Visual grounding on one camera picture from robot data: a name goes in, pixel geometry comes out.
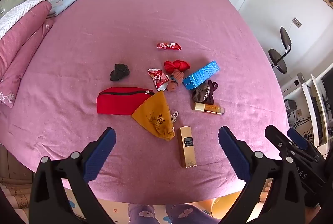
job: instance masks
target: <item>orange bottle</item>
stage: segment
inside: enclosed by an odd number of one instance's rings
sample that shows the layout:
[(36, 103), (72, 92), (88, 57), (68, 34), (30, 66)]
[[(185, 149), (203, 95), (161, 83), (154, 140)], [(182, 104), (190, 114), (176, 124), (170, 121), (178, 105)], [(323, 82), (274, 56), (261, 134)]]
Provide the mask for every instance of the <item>orange bottle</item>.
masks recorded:
[(208, 105), (203, 103), (194, 103), (194, 110), (206, 113), (213, 113), (224, 115), (224, 108), (215, 105)]

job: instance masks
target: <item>black label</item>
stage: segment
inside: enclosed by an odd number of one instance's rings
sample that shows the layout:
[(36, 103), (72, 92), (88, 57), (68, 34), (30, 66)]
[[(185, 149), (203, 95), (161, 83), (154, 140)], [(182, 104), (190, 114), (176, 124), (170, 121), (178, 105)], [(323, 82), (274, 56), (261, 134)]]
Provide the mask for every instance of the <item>black label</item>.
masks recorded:
[(192, 139), (192, 137), (184, 138), (184, 144), (185, 144), (185, 147), (193, 146), (193, 139)]

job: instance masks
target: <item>chair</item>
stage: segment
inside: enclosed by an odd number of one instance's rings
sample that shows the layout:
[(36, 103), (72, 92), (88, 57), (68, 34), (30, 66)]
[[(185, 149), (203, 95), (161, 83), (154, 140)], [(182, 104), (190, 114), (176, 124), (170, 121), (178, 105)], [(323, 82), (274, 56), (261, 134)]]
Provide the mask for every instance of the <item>chair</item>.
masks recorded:
[(271, 58), (272, 63), (273, 63), (272, 68), (276, 67), (282, 74), (286, 74), (287, 73), (287, 66), (286, 66), (286, 63), (284, 62), (283, 59), (291, 51), (291, 40), (290, 40), (289, 35), (288, 35), (288, 33), (287, 33), (287, 31), (285, 30), (284, 27), (281, 27), (280, 33), (281, 33), (282, 43), (283, 43), (284, 48), (285, 48), (285, 53), (281, 56), (278, 51), (271, 48), (268, 51), (268, 54), (269, 54), (269, 57)]

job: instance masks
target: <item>wall switch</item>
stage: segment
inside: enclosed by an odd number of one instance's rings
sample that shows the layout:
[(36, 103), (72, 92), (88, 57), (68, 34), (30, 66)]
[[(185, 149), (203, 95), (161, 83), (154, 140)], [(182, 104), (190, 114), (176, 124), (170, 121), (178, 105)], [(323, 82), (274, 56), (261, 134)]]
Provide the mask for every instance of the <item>wall switch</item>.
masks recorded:
[(297, 26), (297, 28), (302, 26), (302, 23), (300, 23), (297, 18), (294, 18), (292, 22)]

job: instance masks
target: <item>red zipper pouch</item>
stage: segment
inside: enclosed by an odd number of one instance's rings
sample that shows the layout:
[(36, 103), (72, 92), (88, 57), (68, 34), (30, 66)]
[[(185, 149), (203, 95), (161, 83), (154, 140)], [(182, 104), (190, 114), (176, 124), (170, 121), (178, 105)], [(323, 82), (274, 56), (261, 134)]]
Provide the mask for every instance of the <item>red zipper pouch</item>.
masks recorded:
[(138, 87), (111, 87), (99, 93), (97, 113), (132, 115), (152, 95), (153, 90)]

